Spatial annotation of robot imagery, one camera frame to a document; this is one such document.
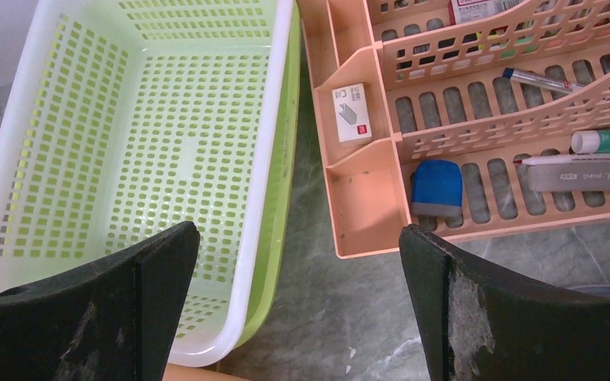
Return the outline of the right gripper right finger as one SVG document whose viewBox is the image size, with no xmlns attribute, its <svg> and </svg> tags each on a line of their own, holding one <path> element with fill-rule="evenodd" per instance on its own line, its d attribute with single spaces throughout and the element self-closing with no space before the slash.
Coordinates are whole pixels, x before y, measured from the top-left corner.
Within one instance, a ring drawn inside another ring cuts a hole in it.
<svg viewBox="0 0 610 381">
<path fill-rule="evenodd" d="M 400 258 L 433 380 L 610 380 L 610 298 L 555 287 L 417 225 Z"/>
</svg>

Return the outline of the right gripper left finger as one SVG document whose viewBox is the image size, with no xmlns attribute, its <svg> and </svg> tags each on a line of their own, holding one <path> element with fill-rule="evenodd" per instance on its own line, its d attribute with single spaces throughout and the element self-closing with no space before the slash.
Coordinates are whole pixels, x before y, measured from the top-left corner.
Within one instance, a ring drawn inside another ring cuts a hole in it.
<svg viewBox="0 0 610 381">
<path fill-rule="evenodd" d="M 184 221 L 0 293 L 0 380 L 160 380 L 198 257 Z"/>
</svg>

